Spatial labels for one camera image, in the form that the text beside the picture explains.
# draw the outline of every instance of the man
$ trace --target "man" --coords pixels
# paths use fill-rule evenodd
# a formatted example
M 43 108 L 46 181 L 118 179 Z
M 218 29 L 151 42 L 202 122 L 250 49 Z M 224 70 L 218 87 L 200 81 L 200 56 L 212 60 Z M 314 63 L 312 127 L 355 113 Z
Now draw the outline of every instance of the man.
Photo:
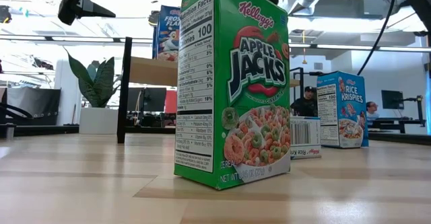
M 290 105 L 299 116 L 317 116 L 317 100 L 314 97 L 316 89 L 313 87 L 305 87 L 304 98 L 295 100 Z
M 366 103 L 366 121 L 368 126 L 372 126 L 372 122 L 380 117 L 376 112 L 377 108 L 378 106 L 375 102 Z

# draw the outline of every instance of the computer monitor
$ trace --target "computer monitor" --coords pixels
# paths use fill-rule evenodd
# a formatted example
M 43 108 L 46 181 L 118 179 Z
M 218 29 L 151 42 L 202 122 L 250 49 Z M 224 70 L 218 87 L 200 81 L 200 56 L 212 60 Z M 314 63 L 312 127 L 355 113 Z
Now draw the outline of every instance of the computer monitor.
M 404 110 L 403 92 L 382 90 L 383 109 Z
M 148 87 L 143 97 L 144 112 L 164 112 L 166 88 Z

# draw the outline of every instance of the nutrition facts label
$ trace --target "nutrition facts label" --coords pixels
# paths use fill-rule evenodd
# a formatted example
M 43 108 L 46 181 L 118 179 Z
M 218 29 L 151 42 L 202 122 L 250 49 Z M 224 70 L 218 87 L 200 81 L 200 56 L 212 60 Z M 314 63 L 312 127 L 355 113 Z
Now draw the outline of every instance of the nutrition facts label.
M 175 163 L 213 171 L 214 0 L 181 12 Z
M 337 86 L 335 84 L 317 88 L 317 108 L 321 118 L 321 144 L 339 145 Z

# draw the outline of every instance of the apple jacks cereal box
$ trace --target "apple jacks cereal box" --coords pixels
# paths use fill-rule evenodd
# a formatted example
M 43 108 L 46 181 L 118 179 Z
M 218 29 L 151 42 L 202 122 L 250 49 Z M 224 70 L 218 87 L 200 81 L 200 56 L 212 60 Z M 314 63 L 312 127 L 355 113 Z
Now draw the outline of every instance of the apple jacks cereal box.
M 290 170 L 287 13 L 183 0 L 175 174 L 219 190 Z

